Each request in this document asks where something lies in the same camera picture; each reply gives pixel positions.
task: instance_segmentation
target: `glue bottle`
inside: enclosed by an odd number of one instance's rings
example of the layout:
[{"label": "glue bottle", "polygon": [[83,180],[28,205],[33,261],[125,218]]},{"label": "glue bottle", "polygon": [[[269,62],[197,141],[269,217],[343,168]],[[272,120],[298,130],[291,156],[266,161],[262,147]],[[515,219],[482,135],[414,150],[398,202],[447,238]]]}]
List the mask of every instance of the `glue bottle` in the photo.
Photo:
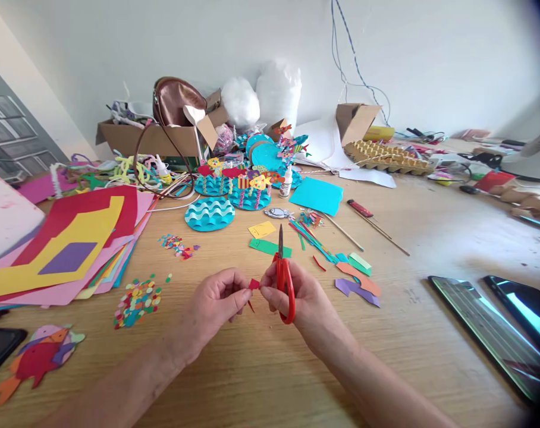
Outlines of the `glue bottle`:
[{"label": "glue bottle", "polygon": [[173,179],[171,178],[171,173],[167,169],[166,164],[164,164],[161,161],[161,158],[159,155],[157,155],[157,173],[159,174],[159,178],[163,181],[165,181],[166,184],[171,184],[173,182]]},{"label": "glue bottle", "polygon": [[284,175],[284,182],[280,186],[280,197],[287,198],[292,188],[292,166],[290,165]]}]

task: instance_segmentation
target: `paper wave craft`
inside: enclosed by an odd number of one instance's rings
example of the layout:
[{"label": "paper wave craft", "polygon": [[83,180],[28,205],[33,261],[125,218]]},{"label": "paper wave craft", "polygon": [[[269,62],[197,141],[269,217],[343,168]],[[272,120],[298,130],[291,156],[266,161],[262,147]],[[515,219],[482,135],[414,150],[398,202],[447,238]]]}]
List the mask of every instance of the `paper wave craft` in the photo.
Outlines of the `paper wave craft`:
[{"label": "paper wave craft", "polygon": [[204,196],[222,196],[228,193],[230,179],[227,177],[213,177],[200,175],[194,181],[194,189]]},{"label": "paper wave craft", "polygon": [[[286,174],[286,167],[283,164],[280,169],[277,171],[282,177]],[[292,189],[295,189],[302,183],[302,176],[297,171],[292,171]],[[273,188],[280,188],[282,184],[275,182],[272,183]]]},{"label": "paper wave craft", "polygon": [[260,190],[253,187],[239,188],[238,181],[245,180],[241,178],[235,178],[233,180],[233,186],[228,194],[228,200],[236,208],[240,208],[247,211],[257,211],[266,208],[270,205],[272,196],[270,195],[270,188]]},{"label": "paper wave craft", "polygon": [[187,208],[185,221],[191,229],[212,232],[224,229],[234,220],[234,207],[223,197],[199,199]]}]

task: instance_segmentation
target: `scissors blade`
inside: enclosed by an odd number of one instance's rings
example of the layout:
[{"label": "scissors blade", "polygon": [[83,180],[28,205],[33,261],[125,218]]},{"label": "scissors blade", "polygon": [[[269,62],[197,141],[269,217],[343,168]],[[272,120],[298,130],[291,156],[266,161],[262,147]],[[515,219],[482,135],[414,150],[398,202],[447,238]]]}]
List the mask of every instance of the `scissors blade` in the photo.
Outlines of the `scissors blade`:
[{"label": "scissors blade", "polygon": [[280,259],[284,258],[284,233],[282,231],[282,225],[280,225],[280,237],[278,238],[278,255]]}]

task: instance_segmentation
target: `open cardboard box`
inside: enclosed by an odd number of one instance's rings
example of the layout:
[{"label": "open cardboard box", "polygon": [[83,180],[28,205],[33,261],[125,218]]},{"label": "open cardboard box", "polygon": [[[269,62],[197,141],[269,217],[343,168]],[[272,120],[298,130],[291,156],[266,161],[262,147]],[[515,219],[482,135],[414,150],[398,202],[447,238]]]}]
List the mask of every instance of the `open cardboard box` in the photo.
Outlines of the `open cardboard box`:
[{"label": "open cardboard box", "polygon": [[[222,105],[220,90],[211,94],[206,101],[208,114],[197,123],[196,127],[167,128],[167,133],[185,157],[208,159],[209,148],[213,149],[218,139],[215,128],[228,121],[227,111]],[[107,141],[110,149],[116,149],[123,156],[132,156],[135,155],[135,146],[143,130],[131,125],[115,125],[109,119],[98,123],[98,132],[103,134],[104,141]],[[101,144],[104,141],[98,141],[96,144]],[[145,132],[139,153],[180,156],[161,127],[158,126],[153,126]]]}]

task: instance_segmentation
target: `scissors handle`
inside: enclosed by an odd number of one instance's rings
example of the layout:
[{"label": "scissors handle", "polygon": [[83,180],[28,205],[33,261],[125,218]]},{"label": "scissors handle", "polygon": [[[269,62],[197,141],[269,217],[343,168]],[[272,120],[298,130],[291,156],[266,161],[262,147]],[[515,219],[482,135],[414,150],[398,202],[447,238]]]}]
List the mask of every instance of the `scissors handle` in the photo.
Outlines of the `scissors handle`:
[{"label": "scissors handle", "polygon": [[288,316],[280,313],[280,318],[284,324],[292,324],[296,316],[296,296],[294,295],[294,285],[292,284],[292,275],[290,273],[290,264],[287,259],[282,259],[278,253],[274,255],[273,262],[276,262],[276,286],[278,290],[288,294],[289,310]]}]

